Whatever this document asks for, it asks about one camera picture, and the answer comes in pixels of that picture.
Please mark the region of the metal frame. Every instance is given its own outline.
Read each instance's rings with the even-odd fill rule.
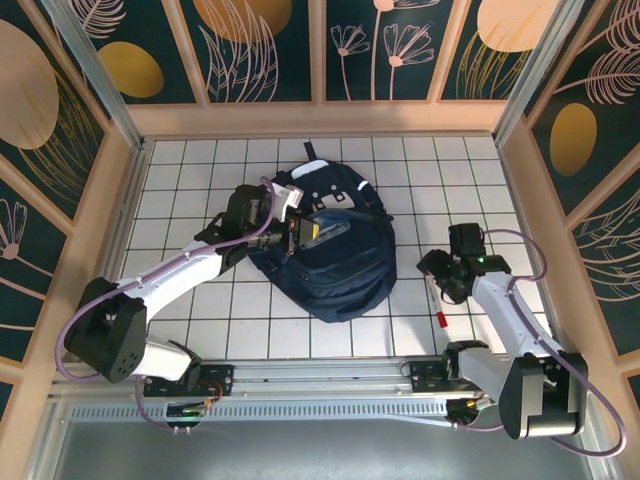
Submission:
[[[135,150],[140,150],[142,135],[129,115],[129,110],[111,76],[98,57],[98,52],[84,33],[70,3],[61,0],[42,0],[42,6],[95,88],[104,107],[120,127],[124,137]]]
[[[538,46],[533,50],[518,78],[495,129],[495,141],[504,146],[529,100],[555,60],[564,40],[580,15],[584,0],[558,2]]]

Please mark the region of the line-drawn flower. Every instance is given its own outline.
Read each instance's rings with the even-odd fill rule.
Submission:
[[[20,242],[22,241],[24,230],[27,225],[27,213],[27,207],[22,205],[20,202],[15,202],[13,204],[13,210],[11,210],[9,202],[4,198],[0,198],[0,260],[17,260],[40,273],[52,277],[52,273],[33,265],[31,262],[28,262],[19,255]],[[22,285],[18,285],[6,278],[0,277],[0,283],[39,300],[44,300],[45,298],[43,294],[23,287]],[[16,329],[24,330],[27,329],[27,327]]]
[[[440,3],[440,0],[373,0],[376,7],[376,24],[373,31],[373,48],[371,52],[371,100],[376,99],[376,53],[378,46],[378,32],[380,30],[380,17],[383,12],[394,9],[406,10],[410,8],[431,7]]]
[[[430,25],[424,27],[407,25],[400,35],[398,35],[397,24],[384,27],[384,46],[389,57],[389,65],[391,65],[389,100],[393,100],[393,80],[396,68],[433,60],[435,51],[433,48],[428,48],[431,43],[429,27]]]
[[[362,30],[362,25],[358,25],[357,27],[349,25],[348,27],[345,27],[344,30],[340,25],[331,27],[331,39],[338,50],[338,55],[340,55],[342,82],[344,83],[344,91],[347,94],[347,100],[349,101],[351,100],[351,95],[349,93],[347,73],[344,68],[344,57],[368,52],[371,49],[371,44],[369,42],[365,42],[366,38],[367,35]]]

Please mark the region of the leaf drawing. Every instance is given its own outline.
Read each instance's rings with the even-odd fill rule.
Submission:
[[[587,78],[564,85],[553,93],[578,85],[585,85],[587,96],[594,103],[623,105],[640,87],[640,50],[611,50],[598,58]]]
[[[230,0],[203,1],[213,34],[200,28],[209,51],[207,90],[214,102],[271,101],[278,86],[278,52],[269,25],[247,2],[246,21]]]
[[[640,48],[640,0],[618,0],[609,19],[609,26],[585,43],[578,54],[603,36],[607,37],[612,48],[620,52]]]
[[[640,190],[618,208],[584,220],[575,239],[599,300],[640,298]]]
[[[109,38],[127,14],[122,10],[124,0],[69,0],[69,4],[89,38]]]

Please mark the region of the red marker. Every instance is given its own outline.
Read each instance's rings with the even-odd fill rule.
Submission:
[[[440,300],[438,299],[438,290],[436,290],[436,284],[433,281],[433,276],[427,275],[427,292],[429,292],[429,303],[433,305],[433,308],[436,309],[436,315],[438,317],[438,323],[440,324],[440,328],[447,328],[447,319],[442,312],[442,305],[440,304]]]

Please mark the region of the grout line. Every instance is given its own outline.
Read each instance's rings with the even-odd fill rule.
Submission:
[[[271,355],[271,306],[273,304],[273,283],[269,282],[269,329],[267,330],[267,358]]]
[[[207,203],[204,206],[204,221],[202,222],[202,228],[206,228],[207,224],[207,210],[209,210],[209,200],[211,198],[211,184],[213,183],[213,171],[216,168],[216,154],[218,153],[218,141],[216,140],[216,144],[213,147],[213,162],[211,163],[211,176],[209,177],[209,190],[207,190]]]
[[[406,160],[407,158],[407,151],[406,151],[406,147],[404,145],[404,138],[402,139],[402,149],[404,151],[404,158],[405,158],[405,168],[407,169],[407,178],[409,178],[409,185],[411,185],[411,176],[409,173],[409,162]],[[440,181],[442,182],[442,172],[440,171],[440,162],[438,161],[437,163],[438,165],[438,173],[440,174]],[[413,221],[415,223],[415,227],[416,227],[416,235],[418,237],[418,241],[420,241],[420,229],[418,228],[418,215],[416,213],[416,205],[415,205],[415,201],[413,199],[413,188],[411,188],[411,186],[409,187],[409,194],[410,194],[410,198],[411,198],[411,208],[413,209]],[[442,194],[444,195],[444,199],[445,202],[447,201],[447,195],[444,192],[444,187],[442,187]],[[422,249],[420,249],[420,246],[418,246],[418,249],[420,250],[420,254],[422,255]],[[424,287],[424,294],[425,294],[425,298],[427,299],[427,308],[429,309],[428,311],[428,316],[429,316],[429,324],[431,325],[431,338],[433,340],[433,345],[435,346],[436,344],[436,334],[435,331],[433,330],[433,322],[431,321],[431,311],[434,309],[434,307],[432,307],[431,305],[431,301],[429,300],[429,292],[427,291],[427,281],[425,278],[422,279],[422,285]],[[389,304],[389,314],[391,314],[391,304]]]
[[[353,320],[349,320],[349,337],[351,338],[351,356],[353,357]]]

